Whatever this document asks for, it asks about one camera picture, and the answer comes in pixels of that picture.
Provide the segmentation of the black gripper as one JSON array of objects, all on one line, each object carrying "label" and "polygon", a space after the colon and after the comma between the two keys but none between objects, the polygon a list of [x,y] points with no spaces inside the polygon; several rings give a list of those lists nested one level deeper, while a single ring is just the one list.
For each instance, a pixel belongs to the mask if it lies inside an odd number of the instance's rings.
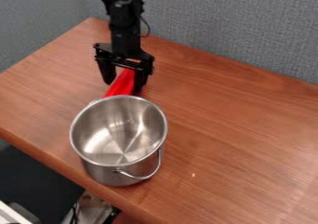
[{"label": "black gripper", "polygon": [[133,92],[141,91],[152,74],[153,56],[141,49],[140,23],[126,28],[109,27],[110,42],[94,43],[94,60],[102,81],[109,85],[116,78],[114,68],[133,71]]}]

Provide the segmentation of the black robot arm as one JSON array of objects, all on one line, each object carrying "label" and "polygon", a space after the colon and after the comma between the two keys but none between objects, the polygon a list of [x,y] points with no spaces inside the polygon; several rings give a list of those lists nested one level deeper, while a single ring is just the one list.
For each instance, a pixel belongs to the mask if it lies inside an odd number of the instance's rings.
[{"label": "black robot arm", "polygon": [[140,46],[142,0],[100,0],[109,16],[110,43],[94,43],[94,60],[110,95],[137,94],[153,70],[153,56]]}]

